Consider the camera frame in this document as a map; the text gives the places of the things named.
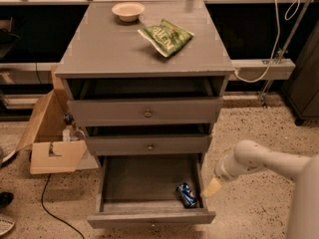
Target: green snack bag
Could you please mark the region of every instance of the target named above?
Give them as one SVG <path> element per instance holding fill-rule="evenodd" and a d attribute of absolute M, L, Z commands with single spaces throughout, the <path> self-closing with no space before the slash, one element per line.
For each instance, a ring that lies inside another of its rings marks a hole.
<path fill-rule="evenodd" d="M 165 19 L 159 26 L 145 27 L 138 32 L 165 57 L 179 51 L 193 37 L 192 33 Z"/>

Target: speckled floor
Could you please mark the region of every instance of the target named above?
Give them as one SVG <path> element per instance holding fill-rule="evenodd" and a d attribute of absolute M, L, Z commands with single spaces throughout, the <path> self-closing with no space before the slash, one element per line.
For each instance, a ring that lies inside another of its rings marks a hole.
<path fill-rule="evenodd" d="M 267 102 L 270 108 L 264 109 L 256 98 L 225 97 L 202 169 L 205 183 L 210 181 L 216 161 L 232 152 L 241 139 L 294 154 L 318 153 L 319 122 L 307 121 L 297 127 L 293 114 L 278 95 L 268 96 Z M 25 122 L 1 122 L 0 145 L 10 148 L 17 144 L 25 126 Z M 43 210 L 40 200 L 48 175 L 30 175 L 29 164 L 28 153 L 20 152 L 0 169 L 0 191 L 15 195 L 8 207 L 0 209 L 16 220 L 15 228 L 3 238 L 81 238 Z M 47 208 L 79 229 L 85 238 L 285 237 L 293 183 L 271 171 L 240 177 L 209 198 L 208 205 L 217 214 L 212 224 L 181 227 L 92 229 L 86 218 L 95 212 L 99 180 L 97 169 L 53 174 L 45 195 Z"/>

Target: bowl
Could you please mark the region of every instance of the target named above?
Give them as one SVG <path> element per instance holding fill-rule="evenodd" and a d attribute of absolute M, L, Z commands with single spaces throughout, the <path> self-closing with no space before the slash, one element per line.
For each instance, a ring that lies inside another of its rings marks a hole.
<path fill-rule="evenodd" d="M 115 5 L 112 12 L 120 17 L 122 21 L 133 22 L 139 19 L 146 7 L 140 3 L 126 2 Z"/>

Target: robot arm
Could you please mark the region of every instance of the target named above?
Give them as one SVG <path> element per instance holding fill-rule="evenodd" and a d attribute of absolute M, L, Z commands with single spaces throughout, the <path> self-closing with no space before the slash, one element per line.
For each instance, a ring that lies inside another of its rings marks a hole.
<path fill-rule="evenodd" d="M 295 182 L 287 238 L 319 238 L 319 155 L 312 158 L 293 155 L 272 151 L 251 140 L 241 141 L 234 153 L 217 163 L 215 178 L 203 190 L 202 196 L 211 196 L 221 188 L 223 182 L 265 169 Z"/>

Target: blue can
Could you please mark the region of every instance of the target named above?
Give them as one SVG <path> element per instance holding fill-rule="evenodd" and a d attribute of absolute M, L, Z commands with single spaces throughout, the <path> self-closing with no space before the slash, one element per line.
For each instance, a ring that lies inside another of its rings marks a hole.
<path fill-rule="evenodd" d="M 193 208 L 196 206 L 197 198 L 193 196 L 191 189 L 186 182 L 179 185 L 176 188 L 176 191 L 178 192 L 185 208 Z"/>

